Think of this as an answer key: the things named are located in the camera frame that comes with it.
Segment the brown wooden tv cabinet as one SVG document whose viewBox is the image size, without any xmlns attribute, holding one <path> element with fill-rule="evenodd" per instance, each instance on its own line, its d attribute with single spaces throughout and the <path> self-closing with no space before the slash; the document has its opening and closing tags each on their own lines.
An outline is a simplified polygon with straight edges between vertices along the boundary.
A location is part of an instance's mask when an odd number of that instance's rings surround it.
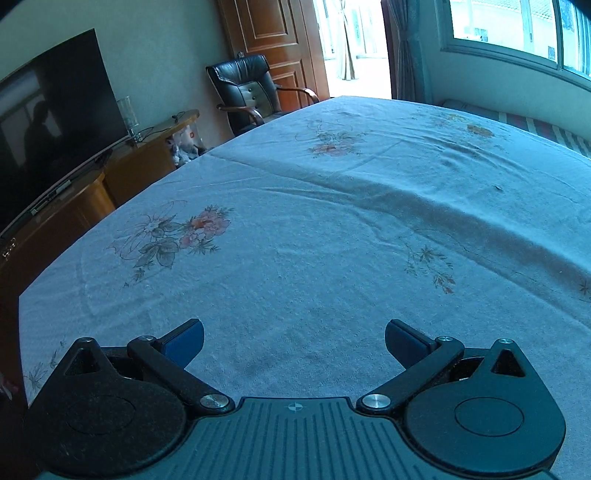
<svg viewBox="0 0 591 480">
<path fill-rule="evenodd" d="M 19 295 L 61 253 L 128 200 L 175 170 L 169 140 L 199 118 L 180 112 L 149 128 L 136 147 L 118 147 L 102 166 L 60 189 L 42 209 L 27 215 L 1 239 L 1 325 L 17 323 Z"/>
</svg>

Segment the brown wooden door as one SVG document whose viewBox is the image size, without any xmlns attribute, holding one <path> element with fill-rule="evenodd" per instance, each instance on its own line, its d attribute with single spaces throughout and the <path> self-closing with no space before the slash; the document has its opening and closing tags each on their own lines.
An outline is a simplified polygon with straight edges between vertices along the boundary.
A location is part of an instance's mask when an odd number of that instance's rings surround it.
<svg viewBox="0 0 591 480">
<path fill-rule="evenodd" d="M 293 111 L 310 104 L 294 87 L 307 87 L 322 100 L 329 85 L 320 27 L 311 0 L 225 0 L 217 3 L 231 57 L 262 54 L 273 82 L 286 87 L 280 106 Z"/>
</svg>

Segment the striped bed sheet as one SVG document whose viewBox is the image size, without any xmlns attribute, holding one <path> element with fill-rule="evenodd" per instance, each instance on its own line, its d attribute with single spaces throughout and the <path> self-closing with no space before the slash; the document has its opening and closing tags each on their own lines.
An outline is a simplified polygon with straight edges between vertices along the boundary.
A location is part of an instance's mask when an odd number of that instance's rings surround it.
<svg viewBox="0 0 591 480">
<path fill-rule="evenodd" d="M 513 127 L 535 134 L 539 137 L 543 137 L 547 140 L 558 143 L 587 158 L 590 157 L 590 141 L 560 126 L 531 117 L 486 109 L 484 107 L 460 102 L 458 100 L 446 100 L 443 102 L 442 106 L 511 125 Z"/>
</svg>

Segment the black flat television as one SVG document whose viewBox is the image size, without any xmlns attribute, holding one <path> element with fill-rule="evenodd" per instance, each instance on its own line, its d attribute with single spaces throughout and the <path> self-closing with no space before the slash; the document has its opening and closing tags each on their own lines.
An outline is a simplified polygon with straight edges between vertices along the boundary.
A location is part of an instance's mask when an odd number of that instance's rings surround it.
<svg viewBox="0 0 591 480">
<path fill-rule="evenodd" d="M 1 82 L 1 229 L 127 136 L 95 31 Z"/>
</svg>

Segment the white floral bed sheet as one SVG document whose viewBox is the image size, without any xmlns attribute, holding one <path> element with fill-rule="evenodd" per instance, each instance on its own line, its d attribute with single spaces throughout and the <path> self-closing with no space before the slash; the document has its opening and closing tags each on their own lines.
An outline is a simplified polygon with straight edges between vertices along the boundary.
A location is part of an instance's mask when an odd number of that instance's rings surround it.
<svg viewBox="0 0 591 480">
<path fill-rule="evenodd" d="M 190 371 L 231 395 L 349 396 L 393 377 L 393 318 L 470 347 L 517 342 L 590 475 L 590 149 L 424 104 L 339 98 L 152 184 L 19 299 L 28 399 L 82 336 L 190 318 Z"/>
</svg>

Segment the blue curtain left of window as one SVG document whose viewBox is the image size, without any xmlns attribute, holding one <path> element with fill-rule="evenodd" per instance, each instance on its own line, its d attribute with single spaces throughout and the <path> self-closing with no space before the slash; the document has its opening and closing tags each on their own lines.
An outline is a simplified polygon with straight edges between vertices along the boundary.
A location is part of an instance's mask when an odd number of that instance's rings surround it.
<svg viewBox="0 0 591 480">
<path fill-rule="evenodd" d="M 420 2 L 385 0 L 381 6 L 392 98 L 431 104 L 433 96 L 420 38 Z"/>
</svg>

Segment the clear glass cup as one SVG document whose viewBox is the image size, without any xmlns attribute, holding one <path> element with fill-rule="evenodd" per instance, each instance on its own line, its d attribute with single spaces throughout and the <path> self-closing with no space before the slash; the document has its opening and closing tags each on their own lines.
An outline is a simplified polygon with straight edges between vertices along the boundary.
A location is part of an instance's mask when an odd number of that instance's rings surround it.
<svg viewBox="0 0 591 480">
<path fill-rule="evenodd" d="M 137 116 L 132 106 L 130 97 L 125 96 L 120 98 L 117 101 L 117 105 L 129 136 L 132 139 L 135 139 L 139 122 L 137 120 Z"/>
</svg>

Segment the large window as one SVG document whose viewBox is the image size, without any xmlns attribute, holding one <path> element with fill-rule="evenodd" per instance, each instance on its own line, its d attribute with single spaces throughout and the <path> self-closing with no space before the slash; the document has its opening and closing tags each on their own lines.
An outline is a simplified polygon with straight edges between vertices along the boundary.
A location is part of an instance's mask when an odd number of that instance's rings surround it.
<svg viewBox="0 0 591 480">
<path fill-rule="evenodd" d="M 590 82 L 590 14 L 573 1 L 440 1 L 444 48 Z"/>
</svg>

